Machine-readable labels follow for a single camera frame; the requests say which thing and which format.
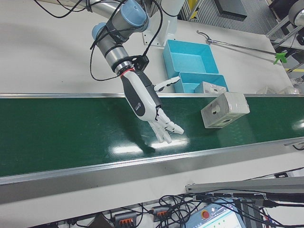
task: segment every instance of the red ring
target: red ring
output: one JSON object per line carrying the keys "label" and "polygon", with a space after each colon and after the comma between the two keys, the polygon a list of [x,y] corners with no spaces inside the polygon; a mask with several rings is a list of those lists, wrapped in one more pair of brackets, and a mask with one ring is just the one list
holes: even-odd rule
{"label": "red ring", "polygon": [[122,74],[120,74],[120,77],[121,77],[121,76],[124,76],[124,74],[125,74],[126,72],[131,71],[131,70],[135,71],[135,69],[134,69],[134,68],[127,69],[127,70],[125,70],[125,71],[124,71]]}

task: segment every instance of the screen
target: screen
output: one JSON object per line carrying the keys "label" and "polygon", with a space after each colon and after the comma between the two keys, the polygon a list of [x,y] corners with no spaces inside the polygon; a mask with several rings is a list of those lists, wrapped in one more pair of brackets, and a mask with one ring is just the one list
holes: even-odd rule
{"label": "screen", "polygon": [[233,211],[225,210],[221,215],[216,216],[197,228],[242,228],[242,226]]}

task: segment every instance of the white electrical box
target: white electrical box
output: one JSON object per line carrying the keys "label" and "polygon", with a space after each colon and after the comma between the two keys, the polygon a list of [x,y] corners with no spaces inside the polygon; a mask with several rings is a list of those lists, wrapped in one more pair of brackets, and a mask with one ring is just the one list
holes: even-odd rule
{"label": "white electrical box", "polygon": [[226,91],[226,87],[208,82],[202,82],[194,89],[196,94],[222,94]]}
{"label": "white electrical box", "polygon": [[223,128],[250,112],[244,94],[225,92],[201,110],[205,128]]}

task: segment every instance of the white table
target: white table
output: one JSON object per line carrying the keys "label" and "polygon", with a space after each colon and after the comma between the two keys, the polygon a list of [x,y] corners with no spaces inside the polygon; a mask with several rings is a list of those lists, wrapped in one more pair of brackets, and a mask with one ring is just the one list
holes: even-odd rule
{"label": "white table", "polygon": [[[0,91],[8,93],[121,93],[119,78],[94,81],[89,73],[89,47],[93,42],[91,30],[105,18],[88,12],[72,13],[55,19],[33,1],[2,1],[0,9]],[[46,4],[58,15],[66,11]],[[274,51],[264,35],[179,21],[177,40],[205,43],[196,30],[206,32],[212,39],[251,48]],[[146,46],[140,33],[133,34],[125,44],[130,55],[143,53]],[[265,86],[280,91],[291,86],[281,64],[273,65],[272,55],[212,45],[219,72],[224,75],[231,92],[255,93]],[[167,79],[162,49],[151,48],[150,64],[145,72],[152,82]],[[96,48],[93,72],[98,78],[113,76],[113,72]],[[173,92],[173,88],[163,92]]]}

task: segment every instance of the black connector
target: black connector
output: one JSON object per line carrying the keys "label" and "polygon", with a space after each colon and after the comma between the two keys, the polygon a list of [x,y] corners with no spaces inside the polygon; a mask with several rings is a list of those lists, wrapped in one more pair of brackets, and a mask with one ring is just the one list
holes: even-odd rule
{"label": "black connector", "polygon": [[133,228],[136,226],[137,215],[135,212],[126,212],[114,215],[115,228]]}
{"label": "black connector", "polygon": [[171,204],[167,206],[157,206],[152,208],[152,213],[154,215],[153,222],[158,222],[164,219],[168,213],[168,209],[171,207]]}

